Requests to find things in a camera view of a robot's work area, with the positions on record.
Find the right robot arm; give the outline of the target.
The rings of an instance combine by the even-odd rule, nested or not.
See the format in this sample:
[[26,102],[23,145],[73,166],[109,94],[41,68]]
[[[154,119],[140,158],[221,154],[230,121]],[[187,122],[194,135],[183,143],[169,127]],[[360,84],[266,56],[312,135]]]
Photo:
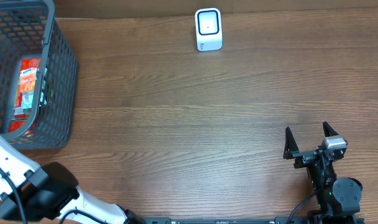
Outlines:
[[[333,163],[344,157],[348,142],[326,121],[323,123],[325,138],[312,151],[300,151],[289,127],[285,128],[283,158],[294,160],[294,168],[305,168],[313,186],[313,193],[302,200],[290,213],[286,223],[364,223],[356,218],[360,212],[363,186],[355,178],[338,178]],[[306,217],[295,214],[311,198],[316,197],[318,209]]]

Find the teal tissue pack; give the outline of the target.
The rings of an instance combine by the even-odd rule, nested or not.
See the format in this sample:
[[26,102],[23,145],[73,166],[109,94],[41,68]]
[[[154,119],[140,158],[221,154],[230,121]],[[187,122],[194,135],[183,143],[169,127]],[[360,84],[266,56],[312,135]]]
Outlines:
[[22,94],[22,109],[31,109],[34,99],[34,89],[38,68],[30,67],[21,70],[19,79],[19,93]]

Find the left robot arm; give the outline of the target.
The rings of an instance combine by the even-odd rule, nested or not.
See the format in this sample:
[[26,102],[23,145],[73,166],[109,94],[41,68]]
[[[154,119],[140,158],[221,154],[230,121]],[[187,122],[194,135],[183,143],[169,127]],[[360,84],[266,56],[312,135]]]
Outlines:
[[75,176],[60,163],[40,166],[0,135],[0,219],[29,223],[44,218],[61,223],[144,222],[134,212],[82,190]]

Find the spaghetti pack orange ends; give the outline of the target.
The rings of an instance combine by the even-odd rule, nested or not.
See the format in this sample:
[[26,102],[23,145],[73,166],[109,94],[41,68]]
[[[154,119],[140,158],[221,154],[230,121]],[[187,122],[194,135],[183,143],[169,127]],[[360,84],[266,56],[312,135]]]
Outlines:
[[17,81],[17,91],[16,91],[16,97],[14,100],[14,106],[12,107],[12,116],[9,123],[8,132],[11,133],[17,129],[19,129],[25,121],[29,118],[31,109],[22,109],[21,103],[22,103],[22,94],[19,93],[19,77],[21,70],[25,70],[30,67],[35,67],[40,69],[41,64],[41,58],[28,58],[28,59],[22,59],[19,64],[19,76]]

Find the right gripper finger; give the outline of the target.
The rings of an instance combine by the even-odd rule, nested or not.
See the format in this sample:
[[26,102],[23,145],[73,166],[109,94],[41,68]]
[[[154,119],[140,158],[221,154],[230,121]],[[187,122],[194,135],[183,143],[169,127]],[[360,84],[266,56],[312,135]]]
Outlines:
[[323,131],[326,138],[331,136],[339,136],[339,134],[328,124],[327,121],[323,122]]
[[293,159],[297,153],[299,153],[297,143],[291,129],[287,126],[285,128],[285,147],[283,150],[283,158]]

